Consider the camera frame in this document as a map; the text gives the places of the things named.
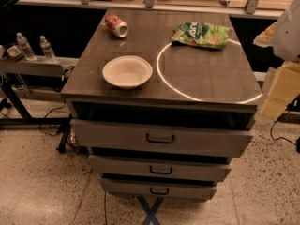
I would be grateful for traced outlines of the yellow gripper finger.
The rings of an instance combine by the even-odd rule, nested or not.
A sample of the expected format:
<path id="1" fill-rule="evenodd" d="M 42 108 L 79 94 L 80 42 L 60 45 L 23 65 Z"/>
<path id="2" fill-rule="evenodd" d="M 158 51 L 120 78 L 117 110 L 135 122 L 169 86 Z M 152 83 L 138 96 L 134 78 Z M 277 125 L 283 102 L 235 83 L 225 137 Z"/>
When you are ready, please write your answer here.
<path id="1" fill-rule="evenodd" d="M 285 61 L 274 80 L 261 108 L 265 118 L 277 120 L 287 106 L 300 95 L 300 63 Z"/>

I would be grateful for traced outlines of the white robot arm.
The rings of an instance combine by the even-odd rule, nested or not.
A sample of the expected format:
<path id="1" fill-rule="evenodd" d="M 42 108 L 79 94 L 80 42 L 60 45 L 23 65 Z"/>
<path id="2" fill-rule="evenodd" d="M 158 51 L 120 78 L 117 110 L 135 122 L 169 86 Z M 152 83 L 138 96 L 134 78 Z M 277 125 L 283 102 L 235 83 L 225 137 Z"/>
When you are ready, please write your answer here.
<path id="1" fill-rule="evenodd" d="M 275 73 L 261 107 L 261 114 L 268 119 L 277 120 L 300 95 L 300 0 L 293 0 L 277 20 L 273 52 L 284 63 Z"/>

